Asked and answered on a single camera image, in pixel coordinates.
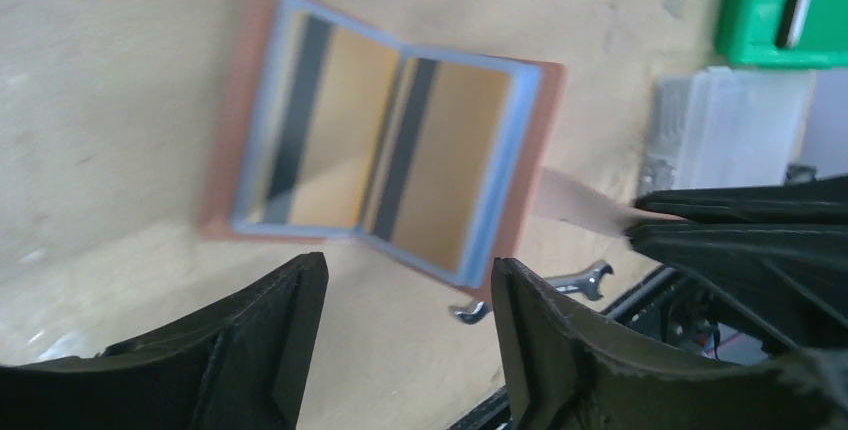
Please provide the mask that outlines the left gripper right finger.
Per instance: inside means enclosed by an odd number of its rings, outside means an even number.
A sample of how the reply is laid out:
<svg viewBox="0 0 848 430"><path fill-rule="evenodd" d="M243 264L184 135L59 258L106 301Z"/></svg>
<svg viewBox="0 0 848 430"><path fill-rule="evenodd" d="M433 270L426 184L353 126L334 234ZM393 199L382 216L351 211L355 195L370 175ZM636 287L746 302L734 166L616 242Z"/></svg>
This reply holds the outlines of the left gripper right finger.
<svg viewBox="0 0 848 430"><path fill-rule="evenodd" d="M639 334L497 259L493 313L518 429L843 429L847 355L800 349L753 366Z"/></svg>

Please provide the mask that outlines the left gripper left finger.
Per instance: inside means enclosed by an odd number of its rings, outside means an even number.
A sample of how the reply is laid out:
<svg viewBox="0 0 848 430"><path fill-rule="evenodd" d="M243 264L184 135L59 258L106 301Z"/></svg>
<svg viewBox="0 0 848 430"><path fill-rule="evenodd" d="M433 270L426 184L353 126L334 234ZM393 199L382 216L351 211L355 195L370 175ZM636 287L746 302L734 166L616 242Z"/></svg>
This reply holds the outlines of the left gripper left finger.
<svg viewBox="0 0 848 430"><path fill-rule="evenodd" d="M328 284L320 252L91 357L1 370L5 429L293 429Z"/></svg>

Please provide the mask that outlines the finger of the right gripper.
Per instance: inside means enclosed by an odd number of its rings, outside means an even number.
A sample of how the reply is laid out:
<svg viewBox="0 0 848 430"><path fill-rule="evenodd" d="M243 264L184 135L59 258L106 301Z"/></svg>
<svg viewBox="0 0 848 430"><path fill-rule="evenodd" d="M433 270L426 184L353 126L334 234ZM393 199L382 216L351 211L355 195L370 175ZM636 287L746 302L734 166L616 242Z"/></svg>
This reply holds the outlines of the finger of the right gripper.
<svg viewBox="0 0 848 430"><path fill-rule="evenodd" d="M664 190L638 198L634 206L697 223L847 223L847 177L785 186Z"/></svg>
<svg viewBox="0 0 848 430"><path fill-rule="evenodd" d="M649 221L638 253L690 274L790 348L847 346L847 228Z"/></svg>

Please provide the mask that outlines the brown leather card holder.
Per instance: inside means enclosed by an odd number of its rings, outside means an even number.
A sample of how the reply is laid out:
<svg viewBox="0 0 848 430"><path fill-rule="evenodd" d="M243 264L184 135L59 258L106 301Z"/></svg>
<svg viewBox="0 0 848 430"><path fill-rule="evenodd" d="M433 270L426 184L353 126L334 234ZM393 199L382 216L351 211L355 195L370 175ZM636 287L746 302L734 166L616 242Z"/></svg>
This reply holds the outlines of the brown leather card holder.
<svg viewBox="0 0 848 430"><path fill-rule="evenodd" d="M528 215L609 236L649 218L542 166L565 77L320 0L244 0L200 230L351 240L485 299Z"/></svg>

